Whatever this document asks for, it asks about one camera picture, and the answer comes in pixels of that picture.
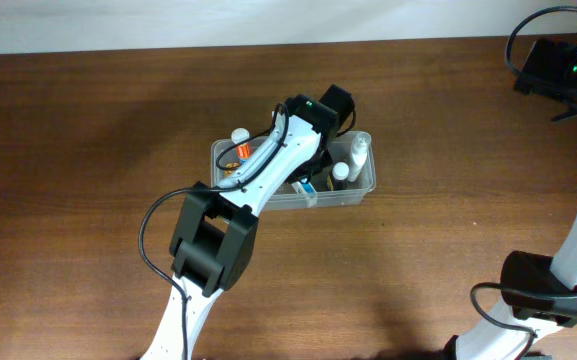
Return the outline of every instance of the white bottle cap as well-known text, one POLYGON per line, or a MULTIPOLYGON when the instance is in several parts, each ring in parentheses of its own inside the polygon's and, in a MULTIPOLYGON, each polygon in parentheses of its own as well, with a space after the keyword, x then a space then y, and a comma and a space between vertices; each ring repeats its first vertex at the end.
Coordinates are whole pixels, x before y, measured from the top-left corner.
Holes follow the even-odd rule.
POLYGON ((344 162, 338 162, 332 168, 332 176, 336 180, 346 180, 348 173, 350 173, 350 168, 348 167, 348 164, 344 162))
POLYGON ((235 144, 240 143, 248 139, 249 137, 250 133, 248 132, 248 130, 243 128, 235 129, 235 131, 232 132, 232 135, 230 135, 230 139, 232 139, 232 142, 234 142, 235 144))
POLYGON ((357 136, 355 136, 355 139, 352 141, 352 148, 350 151, 354 155, 365 154, 368 152, 368 146, 370 146, 371 141, 372 138, 370 137, 370 134, 362 131, 357 134, 357 136))

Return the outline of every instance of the brown wooden surface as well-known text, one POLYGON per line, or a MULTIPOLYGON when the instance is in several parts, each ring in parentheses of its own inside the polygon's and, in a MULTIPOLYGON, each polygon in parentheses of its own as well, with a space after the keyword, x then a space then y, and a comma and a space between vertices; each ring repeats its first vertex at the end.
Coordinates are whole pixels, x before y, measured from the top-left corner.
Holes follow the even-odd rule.
MULTIPOLYGON (((521 39, 517 52, 532 39, 521 39)), ((170 287, 136 236, 162 193, 209 181, 209 150, 331 83, 373 136, 359 206, 267 212, 195 355, 349 359, 439 349, 514 249, 552 255, 577 212, 577 121, 512 91, 504 38, 0 56, 0 359, 130 359, 170 287)), ((168 268, 182 200, 155 216, 168 268)), ((484 296, 491 305, 496 295, 484 296)), ((577 328, 538 343, 577 359, 577 328)))

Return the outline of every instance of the gray plastic container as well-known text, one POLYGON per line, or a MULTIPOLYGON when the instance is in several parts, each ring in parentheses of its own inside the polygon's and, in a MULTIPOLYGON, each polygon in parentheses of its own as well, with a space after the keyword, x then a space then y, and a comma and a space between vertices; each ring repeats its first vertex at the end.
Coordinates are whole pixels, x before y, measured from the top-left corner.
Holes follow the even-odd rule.
MULTIPOLYGON (((336 138, 329 146, 328 150, 333 158, 333 161, 348 161, 348 154, 350 154, 350 146, 352 140, 359 133, 359 131, 349 131, 343 136, 336 138)), ((253 140, 250 146, 256 150, 264 141, 265 137, 260 137, 253 140)), ((212 144, 210 157, 210 178, 212 186, 215 186, 221 179, 224 178, 224 172, 215 166, 215 159, 233 142, 230 139, 217 140, 212 144)), ((222 165, 239 162, 237 152, 230 151, 221 159, 222 165)), ((321 174, 313 176, 311 184, 317 190, 317 202, 312 206, 308 206, 308 200, 305 195, 298 194, 290 184, 282 184, 275 194, 270 197, 264 210, 286 210, 286 209, 304 209, 307 207, 324 207, 324 206, 340 206, 340 205, 354 205, 359 204, 363 200, 364 195, 375 189, 377 186, 377 174, 375 173, 375 161, 372 155, 372 144, 368 149, 368 158, 357 181, 348 183, 348 188, 341 191, 330 191, 326 186, 326 178, 330 169, 323 171, 321 174)))

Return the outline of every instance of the white background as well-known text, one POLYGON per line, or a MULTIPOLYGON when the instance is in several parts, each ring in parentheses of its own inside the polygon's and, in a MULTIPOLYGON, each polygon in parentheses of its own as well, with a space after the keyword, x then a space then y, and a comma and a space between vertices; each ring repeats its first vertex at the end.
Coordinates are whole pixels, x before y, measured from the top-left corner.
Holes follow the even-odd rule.
MULTIPOLYGON (((0 0, 0 53, 507 35, 577 0, 0 0)), ((577 15, 526 33, 577 32, 577 15)))

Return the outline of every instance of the clear plastic bottle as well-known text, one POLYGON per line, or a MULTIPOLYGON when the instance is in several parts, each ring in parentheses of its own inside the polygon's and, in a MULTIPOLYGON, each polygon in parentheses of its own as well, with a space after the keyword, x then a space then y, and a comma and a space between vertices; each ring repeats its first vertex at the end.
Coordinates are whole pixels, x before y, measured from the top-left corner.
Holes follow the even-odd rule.
POLYGON ((350 165, 350 173, 348 174, 348 182, 355 182, 361 173, 361 169, 368 158, 368 147, 372 138, 366 132, 360 132, 352 141, 350 147, 350 155, 348 156, 348 163, 350 165))

